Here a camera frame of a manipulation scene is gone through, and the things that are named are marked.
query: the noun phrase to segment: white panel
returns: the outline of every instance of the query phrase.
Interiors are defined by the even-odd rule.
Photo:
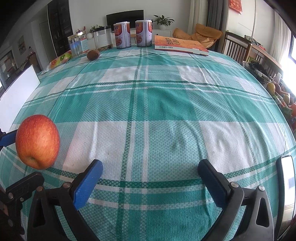
[[[27,68],[0,97],[0,128],[9,132],[24,103],[39,86],[40,81],[33,65]]]

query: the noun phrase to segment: tablecloth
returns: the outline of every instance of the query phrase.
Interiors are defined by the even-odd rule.
[[[264,185],[276,218],[275,163],[283,154],[295,160],[296,142],[268,92],[230,57],[132,46],[92,62],[82,55],[39,78],[11,130],[33,114],[57,125],[61,146],[42,171],[45,188],[72,181],[93,159],[103,162],[80,210],[101,241],[201,240],[221,212],[197,174],[204,158],[242,187]],[[4,188],[35,171],[15,144],[3,148],[0,170]],[[30,204],[23,204],[25,229]]]

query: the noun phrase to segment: book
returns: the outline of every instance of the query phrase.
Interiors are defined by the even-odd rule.
[[[201,55],[209,55],[209,51],[198,41],[175,39],[155,35],[155,49],[179,51],[185,53],[195,53]]]

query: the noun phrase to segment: small plant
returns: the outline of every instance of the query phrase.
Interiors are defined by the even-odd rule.
[[[157,24],[160,23],[160,25],[166,25],[169,26],[171,25],[171,23],[173,23],[175,20],[171,19],[171,18],[165,18],[163,15],[161,17],[157,16],[157,15],[153,15],[156,17],[155,20],[153,20],[153,22],[157,22]]]
[[[82,31],[85,31],[86,30],[86,27],[83,26],[83,30]],[[82,32],[81,30],[79,30],[79,28],[77,29],[76,33],[79,33],[79,32]]]
[[[102,27],[102,26],[98,26],[98,25],[92,26],[91,29],[89,30],[89,32],[93,33],[96,28],[100,28],[100,27]]]

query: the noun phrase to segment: glass jar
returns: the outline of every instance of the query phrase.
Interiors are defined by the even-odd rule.
[[[94,31],[94,43],[98,51],[112,48],[111,26],[96,28]]]
[[[68,43],[73,57],[89,50],[85,31],[69,36]]]

